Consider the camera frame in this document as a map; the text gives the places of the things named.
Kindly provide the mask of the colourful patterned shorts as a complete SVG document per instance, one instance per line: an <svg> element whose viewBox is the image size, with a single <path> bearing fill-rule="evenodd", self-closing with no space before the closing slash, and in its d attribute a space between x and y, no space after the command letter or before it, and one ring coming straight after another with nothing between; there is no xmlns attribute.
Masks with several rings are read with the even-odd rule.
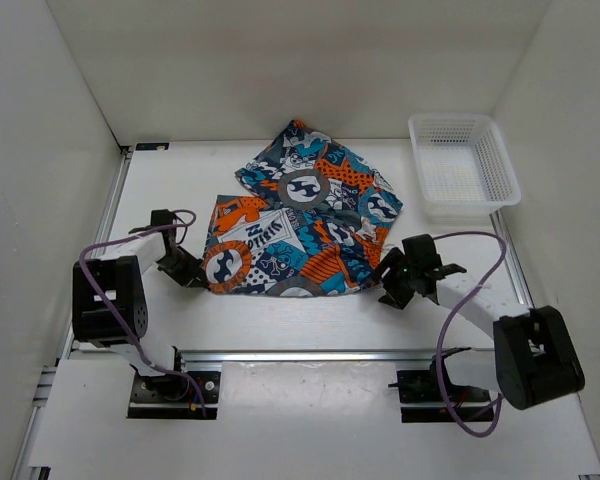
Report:
<svg viewBox="0 0 600 480"><path fill-rule="evenodd" d="M214 294L321 297L370 284L403 208L363 157L291 121L214 204L203 266Z"/></svg>

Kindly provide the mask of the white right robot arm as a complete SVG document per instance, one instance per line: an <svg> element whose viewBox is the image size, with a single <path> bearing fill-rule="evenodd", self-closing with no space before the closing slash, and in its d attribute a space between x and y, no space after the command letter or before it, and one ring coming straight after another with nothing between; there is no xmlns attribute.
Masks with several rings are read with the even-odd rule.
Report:
<svg viewBox="0 0 600 480"><path fill-rule="evenodd" d="M496 393L517 410L583 390L585 376L562 314L508 300L485 279L456 263L446 264L435 237L403 240L380 261L370 280L384 288L381 303L402 310L421 296L448 309L430 367L429 387L444 402L464 387ZM444 346L456 317L489 336L492 350Z"/></svg>

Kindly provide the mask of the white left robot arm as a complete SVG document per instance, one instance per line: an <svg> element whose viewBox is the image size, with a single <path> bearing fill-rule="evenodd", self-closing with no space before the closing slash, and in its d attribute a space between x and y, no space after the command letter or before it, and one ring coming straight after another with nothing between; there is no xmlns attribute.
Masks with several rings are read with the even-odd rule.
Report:
<svg viewBox="0 0 600 480"><path fill-rule="evenodd" d="M148 225L86 247L73 267L75 339L124 357L168 400L186 395L190 377L178 348L150 331L143 276L155 268L182 288L208 287L203 261L183 247L195 222L188 209L154 210Z"/></svg>

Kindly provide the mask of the white perforated plastic basket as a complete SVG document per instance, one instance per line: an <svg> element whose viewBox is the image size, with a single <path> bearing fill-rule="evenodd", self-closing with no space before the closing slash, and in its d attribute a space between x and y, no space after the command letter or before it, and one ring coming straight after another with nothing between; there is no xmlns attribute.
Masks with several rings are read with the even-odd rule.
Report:
<svg viewBox="0 0 600 480"><path fill-rule="evenodd" d="M409 136L424 209L434 219L489 216L521 190L496 122L482 114L416 114Z"/></svg>

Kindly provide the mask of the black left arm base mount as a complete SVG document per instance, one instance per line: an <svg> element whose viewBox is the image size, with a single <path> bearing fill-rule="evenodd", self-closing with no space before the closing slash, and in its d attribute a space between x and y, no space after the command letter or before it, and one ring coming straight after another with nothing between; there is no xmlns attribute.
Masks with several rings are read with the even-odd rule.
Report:
<svg viewBox="0 0 600 480"><path fill-rule="evenodd" d="M134 375L127 417L129 419L215 420L221 387L220 371L188 371L202 395L180 377Z"/></svg>

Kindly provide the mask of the aluminium right frame rail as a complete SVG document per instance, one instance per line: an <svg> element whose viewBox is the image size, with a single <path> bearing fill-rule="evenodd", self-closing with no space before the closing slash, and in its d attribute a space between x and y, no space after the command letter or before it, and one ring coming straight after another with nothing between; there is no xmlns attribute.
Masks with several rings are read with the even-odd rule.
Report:
<svg viewBox="0 0 600 480"><path fill-rule="evenodd" d="M531 288L531 280L533 280L531 273L533 273L530 269L525 269L525 265L521 261L522 257L519 255L521 251L516 247L513 237L509 231L508 225L504 218L504 214L500 211L497 211L490 215L490 220L494 229L494 233L501 237L507 243L507 254L504 260L505 267L514 290L515 296L518 301L522 304L525 304L530 307L542 307L549 305L550 302L547 300L546 295L544 293L537 293ZM586 423L586 419L584 417L584 411L582 408L582 402L580 398L580 394L571 394L568 397L572 400L571 403L577 401L579 413L581 414L584 422L584 426L586 427L587 433L579 434L583 438L586 437L587 441L591 444L594 454L596 456L596 461L599 463L599 455L596 451L595 445L591 438L589 427ZM583 472L577 474L577 479L600 479L600 472L594 473L594 469L585 468Z"/></svg>

